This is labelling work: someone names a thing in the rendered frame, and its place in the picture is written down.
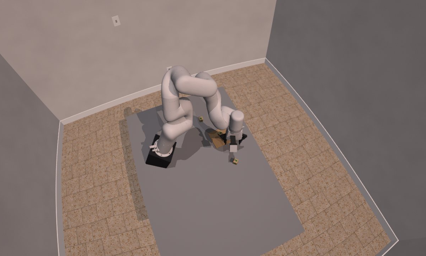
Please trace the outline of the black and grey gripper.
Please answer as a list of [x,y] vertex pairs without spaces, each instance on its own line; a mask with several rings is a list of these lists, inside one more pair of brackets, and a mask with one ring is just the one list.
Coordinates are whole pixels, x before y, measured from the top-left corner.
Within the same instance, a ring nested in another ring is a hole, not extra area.
[[223,139],[224,143],[226,144],[227,140],[230,140],[231,135],[234,135],[236,137],[236,140],[239,141],[239,144],[247,137],[247,135],[243,133],[243,130],[241,130],[238,134],[237,133],[234,134],[229,130],[229,126],[228,126],[226,129],[226,133],[220,135],[220,138]]

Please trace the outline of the tan square mat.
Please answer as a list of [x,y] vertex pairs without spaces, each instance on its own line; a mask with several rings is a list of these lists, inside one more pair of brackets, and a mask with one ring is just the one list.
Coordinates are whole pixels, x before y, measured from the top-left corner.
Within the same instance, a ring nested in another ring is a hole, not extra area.
[[[216,148],[222,147],[225,145],[224,140],[220,138],[220,136],[218,136],[218,132],[220,130],[214,130],[213,132],[208,133],[208,135],[210,136],[212,142],[214,143]],[[226,129],[225,130],[221,130],[223,133],[226,133]],[[231,141],[227,140],[227,144],[229,144]]]

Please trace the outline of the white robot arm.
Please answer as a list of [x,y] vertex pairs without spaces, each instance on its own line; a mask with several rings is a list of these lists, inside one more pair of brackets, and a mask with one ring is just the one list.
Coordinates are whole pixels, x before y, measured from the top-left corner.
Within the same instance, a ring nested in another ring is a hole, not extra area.
[[240,110],[221,106],[221,95],[217,88],[215,80],[206,72],[192,77],[181,65],[170,68],[161,84],[163,117],[167,122],[162,126],[159,140],[149,148],[154,148],[152,151],[158,156],[169,156],[177,137],[192,128],[192,103],[187,97],[179,98],[179,92],[203,97],[212,124],[219,130],[229,126],[232,133],[239,133],[244,128],[244,114]]

